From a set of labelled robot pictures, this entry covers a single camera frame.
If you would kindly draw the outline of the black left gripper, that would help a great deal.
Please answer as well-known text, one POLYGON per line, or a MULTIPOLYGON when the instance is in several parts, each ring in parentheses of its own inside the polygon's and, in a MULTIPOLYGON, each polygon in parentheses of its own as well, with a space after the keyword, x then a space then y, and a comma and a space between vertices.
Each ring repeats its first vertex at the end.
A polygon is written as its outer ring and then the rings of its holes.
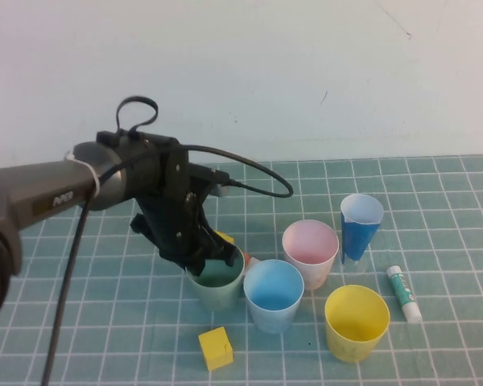
POLYGON ((210 169, 190 163, 177 139, 152 134, 122 132, 118 157, 122 200, 135 199, 141 209, 134 232, 194 276, 210 259, 234 265, 234 238, 216 235, 205 218, 203 203, 217 184, 210 169))

